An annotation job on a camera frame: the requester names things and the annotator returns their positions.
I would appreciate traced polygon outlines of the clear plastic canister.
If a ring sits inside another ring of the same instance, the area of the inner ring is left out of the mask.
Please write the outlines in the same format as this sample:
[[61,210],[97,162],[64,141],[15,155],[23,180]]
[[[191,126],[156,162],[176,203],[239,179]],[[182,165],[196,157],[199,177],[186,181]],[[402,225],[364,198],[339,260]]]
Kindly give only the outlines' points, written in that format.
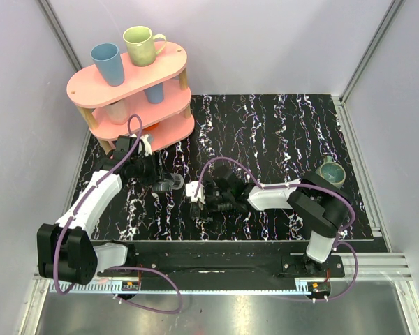
[[180,174],[172,173],[169,177],[164,177],[152,185],[152,192],[166,193],[179,190],[184,185],[184,178]]

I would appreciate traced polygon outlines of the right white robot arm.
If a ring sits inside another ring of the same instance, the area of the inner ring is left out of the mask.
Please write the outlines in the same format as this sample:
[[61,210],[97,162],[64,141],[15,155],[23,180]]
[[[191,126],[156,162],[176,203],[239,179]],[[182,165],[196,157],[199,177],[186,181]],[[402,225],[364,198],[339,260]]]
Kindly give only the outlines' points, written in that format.
[[314,277],[327,270],[328,258],[337,247],[346,220],[355,220],[347,195],[315,172],[289,183],[261,184],[242,181],[223,165],[212,176],[187,183],[185,191],[191,202],[191,216],[197,220],[223,211],[295,211],[310,229],[306,251],[295,268]]

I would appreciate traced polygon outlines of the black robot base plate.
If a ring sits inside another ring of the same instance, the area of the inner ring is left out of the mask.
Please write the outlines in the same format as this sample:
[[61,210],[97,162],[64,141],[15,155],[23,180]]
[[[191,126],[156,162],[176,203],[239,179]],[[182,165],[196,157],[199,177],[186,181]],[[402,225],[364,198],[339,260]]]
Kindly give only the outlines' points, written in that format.
[[123,270],[106,276],[137,276],[136,267],[157,270],[181,291],[290,290],[294,280],[344,278],[343,262],[331,255],[320,276],[296,270],[305,241],[132,241]]

